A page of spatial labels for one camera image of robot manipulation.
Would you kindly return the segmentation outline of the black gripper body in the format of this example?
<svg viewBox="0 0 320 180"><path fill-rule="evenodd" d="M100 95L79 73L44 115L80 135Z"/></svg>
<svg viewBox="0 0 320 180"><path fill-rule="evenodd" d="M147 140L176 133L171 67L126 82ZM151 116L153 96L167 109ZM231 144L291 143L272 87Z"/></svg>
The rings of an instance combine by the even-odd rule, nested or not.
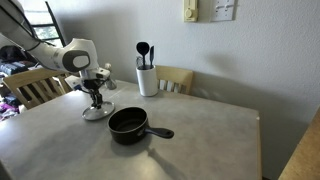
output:
<svg viewBox="0 0 320 180"><path fill-rule="evenodd" d="M109 70L100 67L81 70L81 89L85 92L98 90L109 79L110 75Z"/></svg>

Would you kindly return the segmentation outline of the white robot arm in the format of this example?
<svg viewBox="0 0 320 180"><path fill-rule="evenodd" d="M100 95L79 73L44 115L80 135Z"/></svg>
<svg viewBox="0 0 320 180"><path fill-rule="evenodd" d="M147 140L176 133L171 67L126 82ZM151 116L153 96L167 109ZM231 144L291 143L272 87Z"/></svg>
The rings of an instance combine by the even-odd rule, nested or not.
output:
<svg viewBox="0 0 320 180"><path fill-rule="evenodd" d="M79 72L93 100L92 106L101 108L99 88L109 78L110 71L99 66L92 40L73 38L66 46L56 47L38 38L18 0L0 0L0 33L28 51L47 69Z"/></svg>

